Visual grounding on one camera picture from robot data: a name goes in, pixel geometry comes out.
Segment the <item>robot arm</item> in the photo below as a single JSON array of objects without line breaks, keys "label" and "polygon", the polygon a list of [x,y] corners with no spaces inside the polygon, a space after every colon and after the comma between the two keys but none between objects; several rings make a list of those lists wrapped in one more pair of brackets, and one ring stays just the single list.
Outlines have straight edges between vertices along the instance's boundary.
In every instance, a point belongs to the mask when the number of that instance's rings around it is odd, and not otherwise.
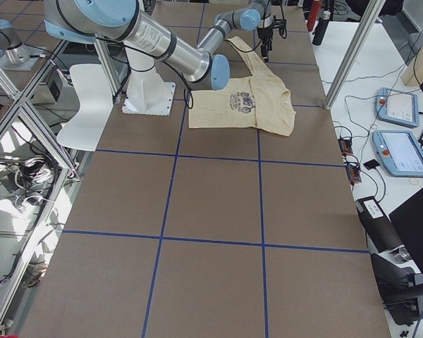
[{"label": "robot arm", "polygon": [[245,8],[218,14],[214,25],[209,28],[197,48],[213,54],[228,39],[232,30],[256,30],[259,43],[252,51],[260,45],[262,60],[267,63],[269,52],[272,50],[274,30],[278,30],[282,39],[287,37],[287,20],[282,7],[281,15],[282,18],[276,18],[272,14],[271,1],[249,1]]},{"label": "robot arm", "polygon": [[138,1],[45,1],[44,24],[52,37],[70,42],[93,44],[104,35],[131,44],[205,89],[221,90],[230,78],[225,56],[190,46],[141,10]]}]

